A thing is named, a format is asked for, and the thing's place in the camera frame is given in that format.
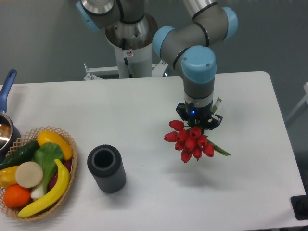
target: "bok choy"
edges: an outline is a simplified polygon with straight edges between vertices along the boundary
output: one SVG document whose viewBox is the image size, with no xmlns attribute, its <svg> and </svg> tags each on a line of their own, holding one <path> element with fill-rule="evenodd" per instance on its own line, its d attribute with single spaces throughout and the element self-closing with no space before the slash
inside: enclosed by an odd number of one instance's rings
<svg viewBox="0 0 308 231">
<path fill-rule="evenodd" d="M 49 181 L 58 170 L 55 159 L 63 161 L 62 149 L 55 143 L 46 143 L 34 152 L 32 161 L 42 167 L 43 179 L 31 190 L 32 199 L 37 200 L 47 193 Z"/>
</svg>

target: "blue pot handle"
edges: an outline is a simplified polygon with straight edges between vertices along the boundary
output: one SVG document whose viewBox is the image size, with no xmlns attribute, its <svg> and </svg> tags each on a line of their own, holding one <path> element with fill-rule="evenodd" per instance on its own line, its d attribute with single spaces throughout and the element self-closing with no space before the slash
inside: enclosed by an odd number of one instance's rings
<svg viewBox="0 0 308 231">
<path fill-rule="evenodd" d="M 9 71 L 8 76 L 5 79 L 3 87 L 0 91 L 0 111 L 6 112 L 6 102 L 11 89 L 11 86 L 14 83 L 17 71 L 12 69 Z"/>
</svg>

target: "green cucumber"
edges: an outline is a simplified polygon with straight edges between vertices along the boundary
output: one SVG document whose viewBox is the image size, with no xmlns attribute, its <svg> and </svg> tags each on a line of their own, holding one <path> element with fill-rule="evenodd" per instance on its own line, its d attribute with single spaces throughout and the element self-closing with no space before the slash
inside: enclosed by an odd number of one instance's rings
<svg viewBox="0 0 308 231">
<path fill-rule="evenodd" d="M 33 153 L 37 149 L 39 149 L 37 140 L 25 144 L 4 159 L 4 161 L 0 164 L 0 171 L 7 167 L 21 165 L 26 161 L 31 161 Z"/>
</svg>

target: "red tulip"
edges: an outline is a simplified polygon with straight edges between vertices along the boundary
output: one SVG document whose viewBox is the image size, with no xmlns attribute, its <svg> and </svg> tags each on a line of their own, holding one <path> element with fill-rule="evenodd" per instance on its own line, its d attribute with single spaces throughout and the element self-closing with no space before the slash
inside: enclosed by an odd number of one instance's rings
<svg viewBox="0 0 308 231">
<path fill-rule="evenodd" d="M 170 121 L 169 125 L 176 131 L 181 131 L 184 129 L 184 123 L 179 120 L 172 120 Z"/>
<path fill-rule="evenodd" d="M 195 148 L 196 145 L 197 145 L 196 139 L 192 137 L 188 137 L 187 140 L 185 141 L 184 149 L 186 151 L 191 152 Z"/>
<path fill-rule="evenodd" d="M 197 138 L 197 145 L 199 147 L 203 147 L 207 145 L 207 137 L 205 135 L 201 135 Z"/>
<path fill-rule="evenodd" d="M 202 157 L 202 149 L 201 147 L 196 146 L 193 151 L 192 154 L 195 158 L 200 159 Z"/>
<path fill-rule="evenodd" d="M 174 148 L 175 148 L 176 150 L 178 150 L 178 151 L 181 151 L 181 150 L 184 149 L 184 144 L 185 144 L 185 142 L 177 142 L 177 143 L 175 144 Z"/>
<path fill-rule="evenodd" d="M 177 141 L 184 142 L 189 137 L 189 133 L 187 130 L 183 129 L 179 131 L 177 135 Z"/>
<path fill-rule="evenodd" d="M 198 126 L 194 126 L 189 130 L 189 134 L 193 138 L 198 138 L 202 134 L 201 128 Z"/>
<path fill-rule="evenodd" d="M 191 159 L 192 155 L 193 154 L 191 152 L 183 150 L 181 154 L 181 159 L 184 163 L 187 163 Z"/>
<path fill-rule="evenodd" d="M 208 143 L 206 146 L 203 146 L 202 151 L 204 152 L 205 155 L 209 157 L 214 156 L 214 147 L 210 143 Z"/>
<path fill-rule="evenodd" d="M 168 142 L 176 142 L 177 141 L 177 132 L 176 131 L 172 131 L 168 134 L 165 135 L 165 141 L 168 141 Z"/>
</svg>

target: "tulip bouquet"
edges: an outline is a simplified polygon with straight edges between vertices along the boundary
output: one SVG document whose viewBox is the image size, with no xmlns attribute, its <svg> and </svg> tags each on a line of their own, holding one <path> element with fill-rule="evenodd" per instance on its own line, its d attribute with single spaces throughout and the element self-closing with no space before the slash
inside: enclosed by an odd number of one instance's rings
<svg viewBox="0 0 308 231">
<path fill-rule="evenodd" d="M 182 151 L 181 159 L 184 163 L 187 163 L 192 156 L 199 160 L 202 157 L 202 153 L 209 157 L 214 156 L 214 151 L 226 156 L 230 155 L 202 134 L 203 128 L 201 126 L 185 126 L 184 122 L 179 120 L 170 121 L 169 125 L 175 131 L 166 134 L 165 140 L 176 143 L 174 148 Z"/>
</svg>

